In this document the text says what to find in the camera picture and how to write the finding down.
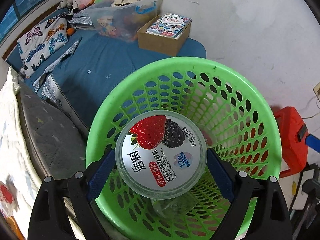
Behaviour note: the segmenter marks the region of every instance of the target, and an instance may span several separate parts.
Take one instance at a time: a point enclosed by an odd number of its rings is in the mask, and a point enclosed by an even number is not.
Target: red plastic object
[[[282,158],[289,169],[280,172],[280,178],[284,178],[301,172],[307,164],[308,146],[305,138],[308,135],[304,121],[293,106],[287,106],[275,113],[278,123]]]

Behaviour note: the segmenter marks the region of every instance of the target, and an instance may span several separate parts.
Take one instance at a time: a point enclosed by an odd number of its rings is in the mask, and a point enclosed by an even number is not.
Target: silver screw
[[[75,177],[77,179],[81,178],[83,176],[83,173],[81,171],[78,171],[76,174],[75,174]]]
[[[44,182],[48,183],[51,181],[51,177],[50,176],[47,176],[44,178]]]
[[[245,171],[239,171],[238,174],[242,178],[245,178],[247,176],[247,173]]]
[[[273,183],[275,183],[275,182],[277,182],[277,178],[274,177],[274,176],[271,176],[271,177],[270,177],[270,181],[273,182]]]

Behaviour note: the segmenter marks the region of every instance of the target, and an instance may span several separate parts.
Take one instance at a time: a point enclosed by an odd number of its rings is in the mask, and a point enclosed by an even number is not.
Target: round plastic lid
[[[132,119],[116,143],[120,176],[138,194],[169,199],[190,190],[207,162],[199,128],[185,116],[154,110]]]

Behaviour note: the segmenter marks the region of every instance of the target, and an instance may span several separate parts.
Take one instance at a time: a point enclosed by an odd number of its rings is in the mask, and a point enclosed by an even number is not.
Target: green plastic basket
[[[281,142],[276,120],[257,89],[236,71],[202,58],[174,57],[151,63],[129,75],[108,95],[92,123],[86,165],[113,148],[124,125],[137,115],[166,109],[185,115],[205,130],[219,156],[253,178],[279,177]],[[131,240],[209,239],[229,208],[210,173],[191,193],[198,204],[184,217],[164,220],[148,198],[133,192],[114,169],[98,206]],[[252,199],[238,234],[252,219]]]

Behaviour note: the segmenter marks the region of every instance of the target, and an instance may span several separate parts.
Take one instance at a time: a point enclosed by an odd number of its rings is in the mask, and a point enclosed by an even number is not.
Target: electrical outlet
[[[320,82],[313,88],[314,93],[320,99]]]

